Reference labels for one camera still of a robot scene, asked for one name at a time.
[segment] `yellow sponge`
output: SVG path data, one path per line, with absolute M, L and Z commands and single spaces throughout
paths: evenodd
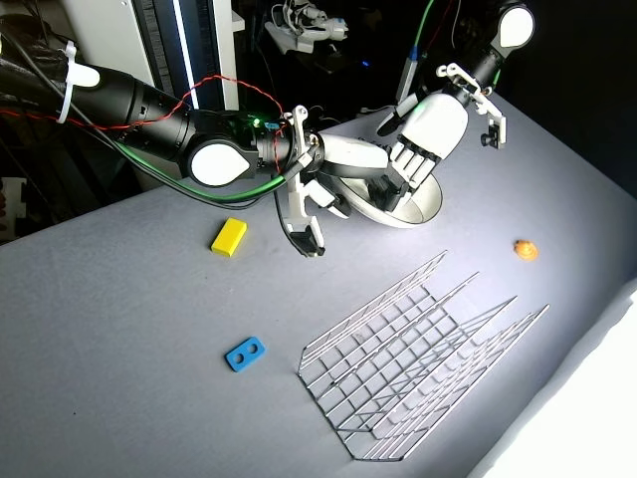
M 247 230 L 248 224 L 229 217 L 210 249 L 222 256 L 232 257 Z

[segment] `wire rack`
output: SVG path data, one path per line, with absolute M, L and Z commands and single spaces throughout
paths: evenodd
M 424 283 L 445 254 L 304 348 L 299 376 L 354 459 L 407 457 L 548 308 L 499 332 L 516 298 L 457 322 L 444 305 L 478 273 L 434 298 Z

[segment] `table surface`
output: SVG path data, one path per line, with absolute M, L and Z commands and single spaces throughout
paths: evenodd
M 160 188 L 0 248 L 0 476 L 466 476 L 637 271 L 637 202 L 502 99 L 436 176 L 441 212 L 413 230 L 359 214 L 320 224 L 302 258 L 271 200 L 234 214 L 232 259 L 209 245 L 227 211 Z M 381 141 L 382 114 L 333 132 Z M 532 263 L 517 239 L 539 248 Z M 296 376 L 304 345 L 442 250 L 433 294 L 469 318 L 511 296 L 551 304 L 481 385 L 399 463 L 352 461 Z M 250 336 L 241 373 L 223 355 Z

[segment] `blue block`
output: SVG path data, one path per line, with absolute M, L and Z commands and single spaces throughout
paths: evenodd
M 241 371 L 266 352 L 266 348 L 256 337 L 250 337 L 226 354 L 226 362 L 234 371 Z

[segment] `green cable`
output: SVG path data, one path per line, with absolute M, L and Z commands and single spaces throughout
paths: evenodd
M 255 196 L 260 196 L 263 193 L 267 193 L 270 190 L 275 189 L 279 184 L 281 184 L 282 182 L 285 181 L 285 179 L 282 176 L 277 176 L 277 177 L 271 179 L 270 181 L 268 181 L 268 182 L 266 182 L 266 183 L 264 183 L 264 184 L 262 184 L 262 185 L 260 185 L 258 187 L 255 187 L 254 189 L 250 189 L 248 191 L 237 192 L 235 194 L 228 194 L 228 195 L 223 195 L 223 196 L 222 195 L 218 195 L 218 194 L 210 194 L 210 193 L 207 193 L 207 192 L 203 192 L 203 191 L 201 191 L 199 189 L 195 189 L 193 187 L 190 187 L 187 184 L 182 184 L 181 182 L 176 181 L 175 179 L 173 179 L 172 177 L 167 175 L 165 172 L 163 172 L 161 169 L 157 169 L 155 166 L 150 164 L 148 161 L 146 161 L 145 159 L 140 157 L 138 154 L 136 154 L 132 150 L 128 149 L 123 144 L 117 143 L 117 147 L 131 161 L 136 162 L 137 164 L 142 164 L 146 168 L 151 169 L 157 175 L 161 176 L 162 180 L 164 180 L 166 182 L 169 182 L 170 184 L 172 184 L 173 186 L 175 186 L 177 188 L 186 189 L 186 190 L 188 190 L 188 191 L 190 191 L 190 192 L 192 192 L 194 194 L 200 195 L 202 197 L 205 197 L 205 198 L 213 200 L 213 201 L 223 201 L 223 202 L 248 201 L 250 199 L 255 198 Z
M 425 12 L 422 14 L 422 19 L 420 19 L 420 26 L 418 27 L 418 33 L 416 33 L 416 40 L 414 41 L 414 47 L 417 47 L 420 43 L 420 36 L 422 35 L 422 29 L 425 26 L 425 20 L 427 20 L 427 15 L 429 15 L 429 10 L 431 6 L 434 4 L 434 0 L 429 0 L 427 7 L 425 8 Z

